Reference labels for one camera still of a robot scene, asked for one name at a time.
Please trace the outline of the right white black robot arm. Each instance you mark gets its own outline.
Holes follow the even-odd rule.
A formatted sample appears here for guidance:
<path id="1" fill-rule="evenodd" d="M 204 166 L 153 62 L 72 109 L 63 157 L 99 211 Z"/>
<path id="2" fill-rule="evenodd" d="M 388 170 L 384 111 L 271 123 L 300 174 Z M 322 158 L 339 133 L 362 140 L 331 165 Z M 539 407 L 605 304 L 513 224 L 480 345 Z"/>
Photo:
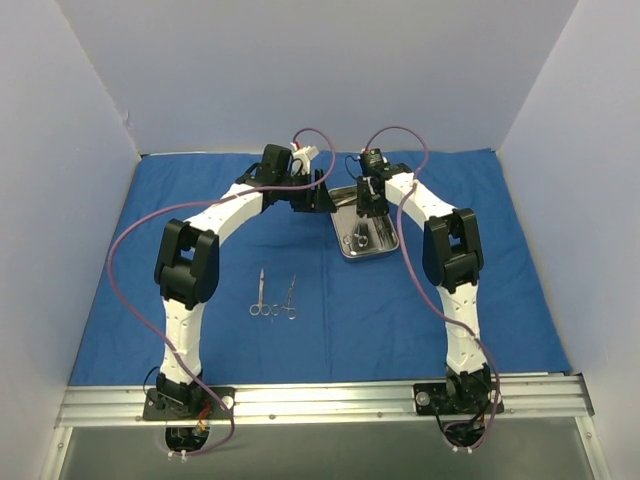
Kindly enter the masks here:
<path id="1" fill-rule="evenodd" d="M 480 345 L 477 294 L 484 256 L 475 212 L 440 199 L 407 165 L 391 164 L 378 149 L 362 151 L 358 162 L 357 215 L 383 216 L 393 204 L 397 223 L 408 215 L 422 230 L 422 268 L 440 296 L 436 314 L 446 331 L 445 403 L 464 413 L 494 400 L 490 364 Z"/>

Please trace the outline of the stainless steel instrument tray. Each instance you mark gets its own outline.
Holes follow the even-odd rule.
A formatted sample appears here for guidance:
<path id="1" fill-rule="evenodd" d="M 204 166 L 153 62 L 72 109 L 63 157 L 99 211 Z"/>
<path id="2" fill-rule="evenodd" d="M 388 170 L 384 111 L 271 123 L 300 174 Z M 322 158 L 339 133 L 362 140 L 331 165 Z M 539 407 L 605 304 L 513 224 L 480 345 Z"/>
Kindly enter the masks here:
<path id="1" fill-rule="evenodd" d="M 329 191 L 337 211 L 331 213 L 340 251 L 348 261 L 370 260 L 391 254 L 399 247 L 394 224 L 389 215 L 378 218 L 359 217 L 356 214 L 356 186 L 334 188 Z M 369 227 L 369 245 L 366 249 L 351 251 L 342 241 L 347 229 L 357 219 L 365 219 Z"/>

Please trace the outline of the steel surgical scissors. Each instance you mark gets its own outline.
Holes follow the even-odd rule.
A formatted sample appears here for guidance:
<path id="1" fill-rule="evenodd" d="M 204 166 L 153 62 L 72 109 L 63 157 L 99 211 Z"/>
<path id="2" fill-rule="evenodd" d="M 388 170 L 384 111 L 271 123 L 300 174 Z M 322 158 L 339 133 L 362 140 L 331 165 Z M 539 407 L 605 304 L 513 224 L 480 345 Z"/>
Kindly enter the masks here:
<path id="1" fill-rule="evenodd" d="M 271 314 L 271 306 L 265 301 L 265 271 L 261 269 L 258 284 L 257 302 L 249 307 L 251 316 L 269 316 Z"/>

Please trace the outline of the blue surgical drape cloth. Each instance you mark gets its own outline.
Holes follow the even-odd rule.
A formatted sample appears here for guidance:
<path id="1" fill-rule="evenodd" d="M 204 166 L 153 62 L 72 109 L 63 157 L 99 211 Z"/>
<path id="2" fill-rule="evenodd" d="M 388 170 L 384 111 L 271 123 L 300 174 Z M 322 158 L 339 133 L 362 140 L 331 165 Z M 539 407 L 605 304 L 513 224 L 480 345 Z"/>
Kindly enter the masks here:
<path id="1" fill-rule="evenodd" d="M 419 168 L 440 198 L 477 215 L 481 338 L 502 374 L 568 372 L 501 165 L 489 150 L 392 152 Z M 254 157 L 149 156 L 139 164 L 116 230 L 115 278 L 102 278 L 76 363 L 74 386 L 138 385 L 163 358 L 164 309 L 153 272 L 162 231 L 221 197 Z M 447 350 L 439 296 L 422 274 L 422 232 L 405 220 L 407 249 L 348 261 L 326 214 L 285 202 L 238 229 L 220 250 L 219 285 L 202 323 L 210 384 L 327 383 L 439 377 Z M 295 320 L 251 316 L 261 269 L 265 301 L 283 304 L 293 276 Z"/>

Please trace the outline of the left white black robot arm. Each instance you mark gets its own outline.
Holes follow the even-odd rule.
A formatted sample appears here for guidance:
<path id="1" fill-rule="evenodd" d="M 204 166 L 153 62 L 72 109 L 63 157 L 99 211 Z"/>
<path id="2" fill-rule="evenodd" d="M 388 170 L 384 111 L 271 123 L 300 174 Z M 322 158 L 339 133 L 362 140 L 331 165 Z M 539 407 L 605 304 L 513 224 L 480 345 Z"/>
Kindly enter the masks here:
<path id="1" fill-rule="evenodd" d="M 202 405 L 201 324 L 205 304 L 219 283 L 220 247 L 241 225 L 278 201 L 296 212 L 336 211 L 321 178 L 312 170 L 319 155 L 314 146 L 291 148 L 269 144 L 261 161 L 252 165 L 222 196 L 184 221 L 164 228 L 154 280 L 165 310 L 168 343 L 157 379 L 158 394 L 179 419 L 194 417 Z"/>

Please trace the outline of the steel forceps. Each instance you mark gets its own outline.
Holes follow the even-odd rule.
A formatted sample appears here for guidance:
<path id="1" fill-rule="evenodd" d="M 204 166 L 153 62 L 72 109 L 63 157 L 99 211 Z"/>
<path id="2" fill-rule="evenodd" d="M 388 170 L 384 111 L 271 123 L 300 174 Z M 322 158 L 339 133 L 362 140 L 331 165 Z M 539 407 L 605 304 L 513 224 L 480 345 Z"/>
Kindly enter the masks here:
<path id="1" fill-rule="evenodd" d="M 289 320 L 295 320 L 297 317 L 297 310 L 292 305 L 293 291 L 296 284 L 296 276 L 293 276 L 291 283 L 288 287 L 287 296 L 283 304 L 276 304 L 272 307 L 271 313 L 273 316 L 285 315 Z"/>
<path id="2" fill-rule="evenodd" d="M 355 223 L 347 229 L 342 241 L 351 251 L 366 249 L 369 245 L 369 227 L 365 219 L 357 219 Z"/>

